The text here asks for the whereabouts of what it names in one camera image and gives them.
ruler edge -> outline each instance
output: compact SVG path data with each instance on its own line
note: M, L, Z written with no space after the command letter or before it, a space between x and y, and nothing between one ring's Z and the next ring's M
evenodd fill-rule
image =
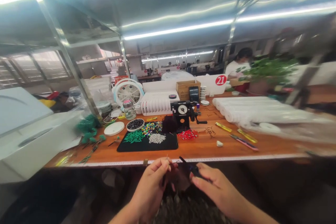
M296 153L296 154L274 154L274 155L260 155L260 156L233 156L233 157L202 157L202 158L191 158L185 159L187 162L221 162L221 161L255 161L255 160L270 160L270 159L290 159L290 158L307 158L309 157L306 153ZM179 159L172 159L173 162L180 161ZM122 162L94 162L94 163L73 163L71 165L59 166L60 168L65 167L125 167L125 166L141 166L143 164L141 161L122 161ZM148 164L153 163L154 160L149 160Z

white shirt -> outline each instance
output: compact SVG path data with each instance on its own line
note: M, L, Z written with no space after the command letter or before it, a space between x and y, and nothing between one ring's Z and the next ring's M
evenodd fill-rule
M239 73L236 72L236 70L240 67L245 67L243 69L244 70L247 70L247 69L250 69L250 64L248 63L244 63L244 64L238 64L236 61L232 61L230 64L228 64L228 66L226 67L225 69L225 74L227 74L228 76L231 75L232 77L235 77L235 78L239 78L242 74L240 71Z

dial gauge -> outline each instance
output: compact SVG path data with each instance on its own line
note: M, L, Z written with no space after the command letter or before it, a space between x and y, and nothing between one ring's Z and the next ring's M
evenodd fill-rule
M188 111L188 108L186 105L180 105L177 109L177 111L180 113L180 114L186 114L187 111Z

worker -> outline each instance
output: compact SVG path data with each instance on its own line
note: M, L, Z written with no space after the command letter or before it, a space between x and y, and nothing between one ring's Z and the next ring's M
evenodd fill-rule
M253 51L249 47L241 49L235 59L229 63L225 69L228 79L239 78L243 75L242 71L250 69L250 60L252 59ZM240 67L245 67L239 73L236 70Z
M160 158L144 171L131 201L110 221L110 224L148 223L157 213L167 181L163 176L178 164ZM192 183L203 191L227 217L246 224L277 224L269 215L245 199L218 169L198 163L200 174L208 181L190 175Z
M186 68L186 66L187 66L186 62L185 62L185 61L183 61L183 62L182 62L182 64L181 64L181 69L185 69L185 68Z

cardboard box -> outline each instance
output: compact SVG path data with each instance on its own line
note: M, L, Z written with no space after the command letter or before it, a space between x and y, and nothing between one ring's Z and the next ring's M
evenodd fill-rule
M249 81L247 81L247 80L243 80L243 81L240 82L238 78L230 79L230 85L231 85L231 87L241 86L244 83L248 83L248 82Z
M199 81L187 80L183 82L176 82L176 91L181 101L190 100L189 88L193 86L198 87L198 96L200 96L201 83Z

